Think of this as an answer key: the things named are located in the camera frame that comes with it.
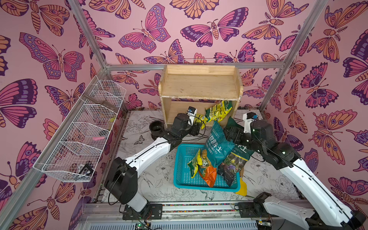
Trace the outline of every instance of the butterfly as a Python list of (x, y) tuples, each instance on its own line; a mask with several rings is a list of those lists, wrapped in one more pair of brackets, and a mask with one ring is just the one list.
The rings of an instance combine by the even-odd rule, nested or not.
[[(90, 29), (91, 29), (91, 31), (92, 31), (95, 39), (96, 39), (98, 47), (102, 50), (113, 51), (109, 46), (107, 46), (104, 43), (100, 42), (102, 40), (102, 38), (100, 38), (100, 37), (113, 38), (113, 37), (115, 37), (115, 35), (108, 32), (108, 31), (106, 31), (106, 30), (104, 30), (104, 29), (97, 28), (95, 22), (93, 21), (93, 19), (91, 18), (90, 14), (87, 10), (83, 9), (83, 14), (84, 14), (84, 17), (87, 19), (88, 25), (89, 25), (89, 27), (90, 27)], [(79, 48), (83, 48), (83, 46), (86, 43), (87, 43), (87, 46), (89, 46), (87, 38), (84, 35), (84, 32), (83, 32), (81, 26), (79, 25), (79, 22), (77, 21), (75, 15), (74, 15), (74, 20), (77, 23), (79, 32), (81, 33), (81, 35), (79, 36)], [(93, 52), (92, 52), (91, 47), (89, 47), (89, 53), (90, 53), (90, 58), (92, 59)]]
[[(266, 1), (268, 9), (274, 18), (288, 18), (295, 16), (305, 10), (309, 4), (305, 4), (300, 8), (294, 8), (291, 2), (285, 3), (285, 0), (267, 0)], [(248, 39), (276, 39), (276, 45), (281, 41), (281, 32), (273, 25), (283, 25), (284, 22), (280, 19), (271, 19), (271, 16), (265, 12), (265, 17), (267, 20), (261, 21), (259, 24), (266, 24), (270, 22), (271, 24), (261, 25), (257, 28), (251, 29), (242, 35), (243, 38)]]
[[(344, 77), (351, 77), (360, 74), (355, 81), (363, 81), (368, 79), (368, 51), (367, 51), (367, 39), (368, 30), (359, 36), (359, 39), (355, 42), (354, 47), (351, 49), (351, 54), (359, 57), (363, 61), (348, 57), (344, 60), (343, 66), (345, 67)], [(357, 87), (355, 87), (351, 94), (360, 97), (360, 102), (364, 105), (368, 105), (368, 80), (364, 81)]]
[(290, 74), (290, 79), (294, 79), (294, 77), (297, 75), (297, 73), (301, 73), (305, 70), (305, 68), (307, 67), (306, 64), (303, 63), (299, 63), (297, 64), (299, 61), (296, 60), (296, 58), (293, 60), (293, 62), (291, 63), (290, 67), (289, 67), (289, 71), (287, 72), (287, 74)]
[[(353, 130), (346, 130), (348, 132), (351, 132), (354, 134), (355, 138), (354, 140), (362, 145), (368, 146), (368, 130), (355, 132)], [(368, 153), (368, 149), (361, 149), (360, 152)]]
[(55, 220), (60, 220), (60, 211), (59, 207), (56, 205), (56, 202), (63, 204), (70, 201), (75, 194), (75, 185), (73, 185), (73, 183), (61, 182), (54, 198), (52, 198), (52, 194), (45, 201), (41, 199), (35, 200), (47, 202), (47, 206), (37, 208), (15, 218), (9, 229), (44, 229), (46, 227), (48, 209), (50, 209), (51, 215)]
[(367, 215), (357, 204), (368, 204), (368, 200), (358, 197), (352, 198), (351, 196), (359, 196), (368, 192), (368, 182), (365, 180), (352, 181), (346, 177), (340, 177), (340, 181), (336, 178), (328, 178), (328, 182), (332, 184), (332, 194), (335, 195), (343, 204), (348, 206), (351, 210), (360, 210), (366, 217)]
[(254, 77), (259, 69), (250, 69), (241, 76), (243, 86), (250, 86), (254, 83)]
[(43, 127), (45, 128), (43, 132), (46, 134), (46, 139), (51, 140), (51, 138), (56, 133), (56, 130), (59, 128), (59, 125), (52, 120), (46, 118)]
[(48, 44), (28, 33), (21, 33), (19, 41), (29, 49), (33, 59), (43, 63), (48, 79), (59, 79), (64, 72), (69, 81), (77, 81), (77, 70), (82, 69), (84, 62), (81, 53), (71, 51), (62, 57), (61, 53), (56, 54)]
[(280, 57), (277, 54), (275, 55), (277, 56), (277, 58), (275, 58), (273, 55), (269, 53), (263, 53), (261, 55), (261, 58), (263, 62), (273, 62), (273, 61), (284, 61), (285, 60), (285, 57), (286, 57), (285, 53), (281, 55)]
[(61, 27), (69, 19), (69, 11), (62, 6), (58, 5), (44, 5), (38, 6), (37, 0), (25, 1), (25, 0), (3, 0), (0, 2), (0, 7), (8, 14), (14, 16), (23, 16), (27, 13), (29, 6), (31, 7), (31, 18), (33, 27), (37, 34), (41, 29), (41, 19), (38, 13), (41, 14), (43, 21), (51, 32), (57, 36), (61, 36), (64, 33), (64, 28)]
[(168, 54), (161, 54), (163, 57), (151, 56), (146, 57), (144, 60), (151, 64), (174, 64), (174, 63), (189, 63), (185, 61), (183, 56), (183, 49), (181, 48), (179, 39), (176, 39), (170, 46)]
[(93, 188), (96, 185), (96, 177), (97, 177), (97, 172), (94, 172), (92, 176), (92, 180), (90, 182), (83, 182), (83, 191), (81, 188), (81, 193), (79, 194), (82, 197), (80, 199), (78, 197), (79, 201), (77, 205), (75, 206), (74, 211), (71, 215), (68, 230), (75, 229), (75, 227), (77, 226), (79, 222), (79, 219), (81, 218), (83, 214), (84, 205), (92, 201), (92, 198), (88, 197), (87, 195), (89, 195), (92, 192), (91, 188)]
[(239, 34), (239, 30), (231, 27), (241, 27), (244, 23), (244, 20), (247, 18), (248, 8), (242, 7), (236, 10), (231, 11), (226, 14), (220, 21), (215, 24), (215, 19), (211, 23), (211, 26), (207, 25), (190, 25), (183, 28), (180, 33), (183, 37), (188, 39), (191, 42), (195, 42), (197, 39), (197, 46), (212, 46), (213, 38), (217, 40), (219, 38), (219, 33), (225, 42), (227, 42), (231, 37), (237, 36)]
[(144, 84), (144, 86), (149, 87), (149, 88), (145, 88), (145, 89), (140, 89), (138, 90), (138, 92), (140, 93), (148, 93), (149, 95), (160, 95), (159, 94), (159, 82), (160, 82), (160, 78), (161, 75), (160, 74), (155, 74), (155, 82), (153, 82), (153, 80), (149, 79), (148, 81), (151, 83), (150, 85), (146, 85)]
[(97, 75), (97, 72), (92, 63), (91, 63), (91, 67), (89, 68), (89, 70), (90, 70), (91, 79), (93, 79)]
[(277, 86), (275, 93), (273, 93), (271, 99), (270, 99), (270, 103), (271, 105), (273, 105), (275, 107), (275, 109), (278, 109), (280, 111), (281, 109), (281, 102), (279, 97), (281, 96), (280, 92), (281, 90), (284, 88), (285, 86), (285, 80), (283, 80), (282, 82), (279, 83), (279, 85)]
[(215, 53), (215, 56), (213, 58), (215, 58), (215, 62), (216, 63), (230, 63), (230, 62), (254, 62), (254, 57), (253, 55), (255, 55), (255, 52), (257, 52), (257, 50), (255, 48), (253, 48), (253, 43), (251, 42), (247, 42), (243, 45), (243, 47), (240, 49), (238, 56), (236, 56), (237, 54), (237, 50), (235, 51), (235, 56), (232, 55), (231, 52), (230, 55), (232, 57), (230, 57), (229, 55), (226, 55), (224, 53)]
[(254, 98), (263, 98), (265, 96), (265, 92), (267, 92), (268, 88), (272, 83), (272, 75), (265, 76), (262, 81), (262, 87), (257, 85), (258, 89), (251, 89), (243, 92), (243, 95), (248, 95), (249, 97)]
[(291, 106), (291, 107), (285, 109), (284, 113), (290, 113), (291, 112), (290, 115), (289, 115), (289, 118), (287, 120), (287, 123), (290, 127), (292, 127), (292, 128), (296, 127), (297, 129), (299, 129), (303, 133), (307, 133), (308, 132), (307, 126), (306, 126), (305, 122), (303, 121), (303, 119), (300, 117), (300, 115), (297, 113), (297, 110), (298, 110), (297, 105), (294, 105), (295, 100), (297, 98), (297, 95), (298, 95), (298, 80), (295, 80), (293, 85), (291, 86), (291, 88), (289, 90), (289, 93), (286, 93), (285, 96), (284, 96), (285, 103), (288, 106)]
[[(335, 38), (340, 41), (339, 33), (347, 28), (347, 26), (342, 26), (346, 25), (347, 23), (361, 15), (366, 9), (368, 9), (368, 3), (365, 1), (351, 4), (344, 10), (344, 12), (343, 9), (340, 8), (338, 10), (335, 10), (334, 13), (330, 13), (330, 6), (327, 6), (325, 10), (325, 22), (333, 29), (325, 29), (323, 33), (327, 36), (334, 35)], [(323, 52), (323, 56), (325, 59), (333, 61), (335, 63), (339, 62), (339, 49), (333, 37), (318, 39), (309, 47), (308, 52), (314, 48), (317, 50), (318, 53)]]
[[(146, 9), (141, 0), (131, 0), (134, 4), (140, 8)], [(89, 2), (89, 7), (98, 11), (105, 11), (112, 13), (120, 6), (121, 0), (103, 1), (103, 0), (92, 0)], [(131, 14), (131, 8), (128, 0), (123, 0), (123, 4), (115, 12), (115, 16), (120, 19), (127, 19)]]
[(142, 106), (142, 101), (138, 100), (137, 94), (133, 93), (129, 95), (128, 100), (125, 100), (125, 105), (127, 106), (127, 109), (132, 110)]
[(298, 25), (298, 29), (296, 30), (293, 30), (292, 33), (296, 33), (296, 34), (293, 34), (293, 35), (290, 35), (288, 36), (287, 38), (285, 38), (281, 45), (280, 45), (280, 48), (279, 48), (279, 51), (285, 51), (285, 50), (288, 50), (291, 48), (291, 46), (293, 45), (295, 39), (297, 38), (297, 33), (299, 33), (299, 31), (301, 30), (301, 25)]
[[(132, 65), (133, 62), (132, 60), (130, 60), (129, 58), (116, 53), (116, 58), (118, 59), (118, 61), (120, 62), (120, 64), (122, 65)], [(147, 73), (149, 70), (129, 70), (129, 71), (118, 71), (118, 74), (113, 75), (113, 79), (116, 82), (124, 82), (125, 84), (131, 84), (131, 85), (135, 85), (136, 89), (139, 89), (139, 84), (136, 80), (134, 80), (132, 77), (137, 77), (136, 74), (144, 74)]]
[(149, 109), (154, 109), (154, 110), (157, 110), (157, 105), (155, 105), (154, 103), (152, 103), (152, 102), (148, 102), (148, 108)]
[(308, 168), (314, 173), (318, 166), (318, 151), (314, 148), (311, 148), (309, 152), (304, 154), (304, 161)]
[[(0, 35), (0, 54), (6, 53), (10, 47), (10, 38)], [(5, 76), (5, 71), (8, 69), (7, 62), (4, 60), (4, 56), (0, 56), (0, 76)]]
[(303, 54), (306, 52), (306, 50), (308, 49), (309, 46), (309, 37), (307, 36), (307, 38), (304, 40), (303, 45), (300, 47), (299, 49), (299, 56), (303, 56)]
[(326, 113), (320, 114), (319, 116), (313, 113), (313, 115), (316, 117), (316, 126), (318, 130), (314, 131), (312, 139), (309, 139), (309, 141), (314, 141), (318, 147), (322, 146), (327, 155), (338, 164), (345, 164), (344, 155), (340, 147), (332, 139), (332, 137), (334, 137), (334, 132), (332, 131), (349, 124), (357, 116), (357, 112), (353, 112), (352, 110), (341, 110), (330, 113), (328, 116)]
[(50, 94), (50, 97), (54, 101), (54, 104), (59, 106), (60, 112), (63, 116), (63, 120), (70, 112), (71, 108), (75, 105), (75, 103), (78, 101), (78, 98), (82, 95), (83, 91), (85, 90), (85, 84), (82, 83), (75, 89), (73, 95), (73, 90), (69, 91), (66, 90), (69, 94), (69, 96), (64, 93), (62, 90), (53, 87), (53, 86), (45, 86), (45, 89)]
[(321, 81), (326, 70), (326, 62), (321, 63), (319, 66), (314, 66), (312, 67), (310, 74), (307, 74), (305, 77), (303, 77), (303, 80), (300, 83), (302, 88), (311, 88), (307, 91), (307, 93), (312, 94), (305, 100), (305, 106), (308, 108), (316, 108), (318, 105), (320, 107), (326, 108), (330, 102), (335, 102), (339, 96), (332, 90), (320, 88), (323, 87), (321, 86), (322, 82), (326, 80), (325, 78), (323, 81)]
[(148, 53), (152, 53), (156, 49), (155, 40), (164, 42), (170, 38), (169, 33), (164, 28), (167, 19), (164, 16), (165, 7), (157, 3), (147, 14), (145, 27), (141, 29), (143, 33), (133, 32), (124, 35), (119, 44), (124, 47), (138, 49), (139, 47)]
[(170, 5), (180, 10), (184, 9), (188, 18), (201, 18), (206, 10), (215, 10), (219, 5), (219, 0), (172, 0)]
[(145, 139), (143, 138), (143, 136), (142, 135), (140, 135), (139, 136), (139, 140), (137, 140), (135, 143), (134, 143), (134, 145), (137, 145), (137, 144), (143, 144), (143, 142), (145, 141)]
[[(69, 4), (68, 0), (64, 0), (64, 3), (69, 8), (69, 10), (71, 10), (71, 7), (70, 7), (70, 4)], [(80, 6), (86, 5), (86, 0), (78, 0), (78, 3), (79, 3)]]
[[(9, 182), (11, 185), (13, 185), (14, 190), (17, 189), (20, 181), (24, 179), (25, 175), (32, 168), (40, 154), (41, 151), (36, 149), (36, 144), (32, 144), (32, 142), (28, 141), (25, 142), (18, 153), (17, 163), (15, 165), (15, 176), (13, 175), (9, 161), (7, 163), (10, 168), (10, 175), (4, 175), (2, 173), (0, 173), (0, 175), (9, 177)], [(11, 197), (12, 193), (11, 186), (8, 185), (8, 182), (5, 180), (0, 180), (0, 210)]]
[(277, 118), (273, 118), (273, 126), (275, 131), (273, 132), (277, 141), (285, 142), (292, 146), (296, 151), (302, 151), (304, 149), (303, 143), (295, 136), (288, 134), (289, 132), (282, 126), (281, 121)]
[(32, 79), (21, 79), (10, 83), (0, 91), (0, 127), (5, 127), (3, 115), (18, 128), (24, 128), (29, 118), (35, 117), (34, 105), (37, 98), (37, 85)]

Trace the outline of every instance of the orange bag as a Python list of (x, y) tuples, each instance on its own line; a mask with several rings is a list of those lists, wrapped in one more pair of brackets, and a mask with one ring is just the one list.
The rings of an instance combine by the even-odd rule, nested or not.
[(199, 174), (205, 180), (210, 188), (215, 185), (217, 177), (217, 169), (211, 164), (211, 161), (207, 158), (207, 150), (201, 152), (202, 165), (199, 165)]

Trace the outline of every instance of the wooden box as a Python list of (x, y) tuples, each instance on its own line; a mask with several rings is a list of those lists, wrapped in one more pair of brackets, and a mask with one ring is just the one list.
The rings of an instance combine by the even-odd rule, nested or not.
[(186, 113), (189, 106), (197, 113), (205, 114), (216, 103), (172, 101), (172, 98), (230, 100), (233, 108), (220, 122), (226, 126), (234, 117), (243, 95), (239, 70), (234, 66), (221, 65), (166, 65), (159, 83), (159, 93), (165, 128), (172, 125), (178, 113)]

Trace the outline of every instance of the black pot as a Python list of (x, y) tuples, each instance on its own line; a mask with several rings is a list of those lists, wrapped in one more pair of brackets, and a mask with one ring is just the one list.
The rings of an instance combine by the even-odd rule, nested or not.
[(163, 123), (161, 121), (154, 121), (149, 124), (149, 130), (151, 131), (152, 139), (156, 140), (156, 138), (163, 132)]

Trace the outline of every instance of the floor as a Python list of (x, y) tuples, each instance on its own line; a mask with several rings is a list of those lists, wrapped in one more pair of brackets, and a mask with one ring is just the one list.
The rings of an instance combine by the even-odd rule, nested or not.
[[(249, 110), (237, 110), (235, 120), (241, 124), (243, 114), (247, 112)], [(163, 121), (161, 110), (132, 111), (123, 135), (123, 140), (119, 146), (117, 157), (124, 159), (136, 154), (151, 144), (153, 140), (148, 127), (155, 120)], [(202, 139), (183, 141), (183, 143), (204, 144), (209, 133), (210, 127), (207, 127), (205, 136)], [(185, 137), (184, 140), (190, 139), (194, 139), (194, 137)], [(236, 201), (251, 199), (232, 192), (176, 188), (173, 184), (175, 157), (176, 149), (150, 165), (138, 178), (139, 192), (149, 201)], [(254, 153), (253, 157), (262, 160), (261, 155), (258, 153)], [(295, 187), (290, 180), (279, 171), (276, 171), (267, 162), (260, 162), (254, 158), (250, 158), (244, 166), (242, 179), (247, 184), (247, 195), (251, 197), (256, 197), (261, 192), (268, 192), (278, 199), (299, 199)], [(108, 194), (109, 192), (105, 190), (102, 202), (107, 202)], [(116, 201), (115, 197), (110, 196), (110, 202), (114, 201)]]

